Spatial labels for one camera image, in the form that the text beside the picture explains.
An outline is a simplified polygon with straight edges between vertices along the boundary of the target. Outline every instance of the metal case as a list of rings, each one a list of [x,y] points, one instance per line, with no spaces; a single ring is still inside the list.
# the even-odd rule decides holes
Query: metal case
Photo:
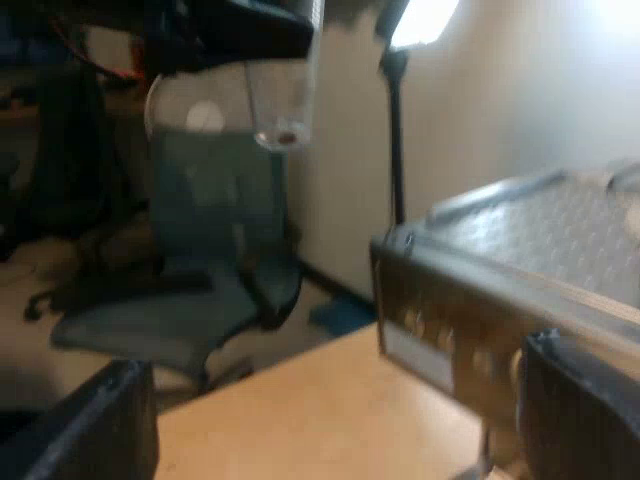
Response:
[[[558,328],[640,379],[640,254],[625,209],[564,173],[485,187],[374,238],[380,348],[513,430],[524,336]]]

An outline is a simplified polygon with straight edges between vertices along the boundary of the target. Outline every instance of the bright light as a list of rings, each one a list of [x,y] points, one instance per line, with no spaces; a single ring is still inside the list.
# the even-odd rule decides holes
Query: bright light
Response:
[[[640,1],[595,0],[594,6],[609,33],[640,37]]]
[[[410,0],[391,37],[391,48],[435,42],[457,5],[458,0]]]

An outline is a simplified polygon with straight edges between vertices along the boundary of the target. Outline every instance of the diamond plate metal surface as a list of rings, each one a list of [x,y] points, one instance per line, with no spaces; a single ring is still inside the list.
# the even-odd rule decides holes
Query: diamond plate metal surface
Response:
[[[427,224],[464,251],[640,307],[640,239],[627,208],[604,188],[570,177]]]

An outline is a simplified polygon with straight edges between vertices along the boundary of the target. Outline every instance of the lamp stand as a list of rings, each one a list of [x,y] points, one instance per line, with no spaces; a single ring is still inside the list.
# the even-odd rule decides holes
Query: lamp stand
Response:
[[[391,129],[391,198],[394,225],[404,223],[404,167],[402,161],[402,114],[400,84],[407,68],[407,50],[386,49],[380,60],[380,69],[389,88],[389,127]]]

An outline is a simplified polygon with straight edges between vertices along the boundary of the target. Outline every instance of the wooden desk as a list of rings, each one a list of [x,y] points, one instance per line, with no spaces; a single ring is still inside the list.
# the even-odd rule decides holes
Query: wooden desk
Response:
[[[378,354],[373,327],[159,419],[156,480],[447,479],[480,423]]]

